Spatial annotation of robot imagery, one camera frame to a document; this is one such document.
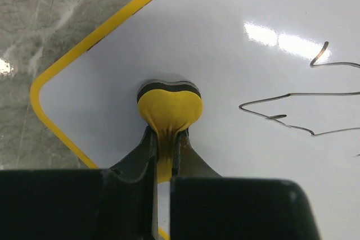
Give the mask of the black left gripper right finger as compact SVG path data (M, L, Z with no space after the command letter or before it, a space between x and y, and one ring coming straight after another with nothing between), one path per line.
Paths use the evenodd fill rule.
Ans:
M178 134L170 182L171 239L320 239L307 195L287 179L217 174Z

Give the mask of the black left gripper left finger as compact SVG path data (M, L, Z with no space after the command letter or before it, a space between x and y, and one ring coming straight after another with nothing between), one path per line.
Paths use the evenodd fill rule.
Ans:
M2 170L2 239L157 239L156 135L108 169Z

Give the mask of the yellow and black eraser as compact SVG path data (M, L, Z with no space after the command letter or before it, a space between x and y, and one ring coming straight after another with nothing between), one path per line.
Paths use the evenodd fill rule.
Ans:
M168 182L173 175L179 133L202 115L200 91L190 81L151 79L138 90L137 107L141 118L157 136L157 182Z

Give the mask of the yellow framed whiteboard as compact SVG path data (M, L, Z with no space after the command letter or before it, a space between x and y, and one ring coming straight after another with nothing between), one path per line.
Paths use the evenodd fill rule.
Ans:
M188 80L226 176L287 178L322 239L359 238L359 0L132 0L37 77L37 116L89 167L142 137L136 94Z

